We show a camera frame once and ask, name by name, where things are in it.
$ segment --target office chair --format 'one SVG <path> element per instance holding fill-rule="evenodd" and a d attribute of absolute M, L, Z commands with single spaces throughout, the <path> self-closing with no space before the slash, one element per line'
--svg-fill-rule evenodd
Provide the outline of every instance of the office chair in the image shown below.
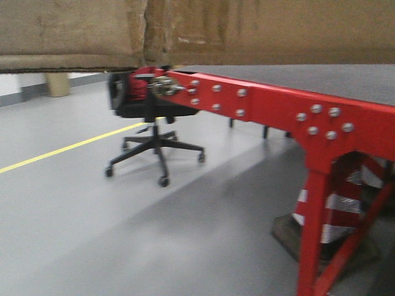
<path fill-rule="evenodd" d="M 113 166 L 125 159 L 140 154 L 148 149 L 154 149 L 158 155 L 163 175 L 158 183 L 162 187 L 168 186 L 170 180 L 166 160 L 161 147 L 173 147 L 178 149 L 200 151 L 198 161 L 205 162 L 206 156 L 204 148 L 184 142 L 179 142 L 175 131 L 159 134 L 157 117 L 165 117 L 167 123 L 173 123 L 175 117 L 195 115 L 198 110 L 177 105 L 158 99 L 149 83 L 153 77 L 155 67 L 138 69 L 133 73 L 114 73 L 111 74 L 108 82 L 110 93 L 110 106 L 115 110 L 115 114 L 123 118 L 144 118 L 144 122 L 152 123 L 152 136 L 148 137 L 125 137 L 122 143 L 123 154 L 112 159 L 106 168 L 106 176 L 114 174 Z M 138 146 L 129 149 L 129 142 L 140 143 Z"/>

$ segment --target chair base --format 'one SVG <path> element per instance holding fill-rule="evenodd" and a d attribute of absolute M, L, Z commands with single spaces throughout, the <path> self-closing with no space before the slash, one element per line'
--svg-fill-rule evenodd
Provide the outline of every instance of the chair base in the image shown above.
<path fill-rule="evenodd" d="M 165 134 L 159 134 L 159 127 L 156 122 L 152 127 L 152 136 L 150 137 L 125 137 L 123 139 L 122 149 L 124 151 L 123 154 L 119 155 L 118 157 L 112 159 L 110 161 L 110 165 L 106 168 L 106 176 L 111 177 L 114 175 L 114 168 L 113 166 L 121 162 L 125 159 L 133 157 L 137 154 L 140 154 L 148 149 L 154 149 L 154 153 L 158 155 L 160 161 L 160 167 L 162 169 L 163 175 L 159 178 L 158 183 L 162 187 L 166 187 L 170 183 L 170 179 L 168 177 L 168 168 L 166 164 L 166 159 L 162 153 L 161 147 L 173 147 L 177 149 L 186 149 L 186 150 L 195 150 L 200 151 L 198 161 L 205 162 L 206 156 L 204 154 L 204 148 L 201 146 L 196 146 L 184 142 L 177 141 L 177 136 L 174 131 Z M 137 142 L 140 145 L 129 149 L 128 142 Z"/>

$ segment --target chair caster wheel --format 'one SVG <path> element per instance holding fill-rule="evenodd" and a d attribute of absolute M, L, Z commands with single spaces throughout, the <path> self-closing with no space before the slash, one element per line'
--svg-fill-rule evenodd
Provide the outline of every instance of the chair caster wheel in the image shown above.
<path fill-rule="evenodd" d="M 162 176 L 159 178 L 158 180 L 159 185 L 161 185 L 162 187 L 167 187 L 170 183 L 170 180 L 168 177 Z"/>
<path fill-rule="evenodd" d="M 114 170 L 112 169 L 112 165 L 106 168 L 106 177 L 110 178 L 114 175 Z"/>
<path fill-rule="evenodd" d="M 203 152 L 201 152 L 201 153 L 199 154 L 199 157 L 197 158 L 197 160 L 198 160 L 198 162 L 200 162 L 200 163 L 206 162 L 206 155 L 205 155 Z"/>
<path fill-rule="evenodd" d="M 129 145 L 127 142 L 123 142 L 122 144 L 122 151 L 126 152 L 129 150 Z"/>

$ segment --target cardboard box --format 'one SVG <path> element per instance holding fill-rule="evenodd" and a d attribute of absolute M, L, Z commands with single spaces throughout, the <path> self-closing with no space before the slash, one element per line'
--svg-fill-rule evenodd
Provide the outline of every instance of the cardboard box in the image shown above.
<path fill-rule="evenodd" d="M 0 1 L 0 72 L 393 64 L 393 0 Z"/>

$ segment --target chair seat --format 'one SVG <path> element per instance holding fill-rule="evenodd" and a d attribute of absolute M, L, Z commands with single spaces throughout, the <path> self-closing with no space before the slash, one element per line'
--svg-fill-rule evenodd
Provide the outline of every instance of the chair seat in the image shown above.
<path fill-rule="evenodd" d="M 145 103 L 144 101 L 129 101 L 123 103 L 115 113 L 124 118 L 139 118 L 144 117 Z M 198 109 L 185 107 L 174 104 L 165 100 L 158 99 L 155 105 L 155 115 L 157 117 L 177 117 L 195 115 Z"/>

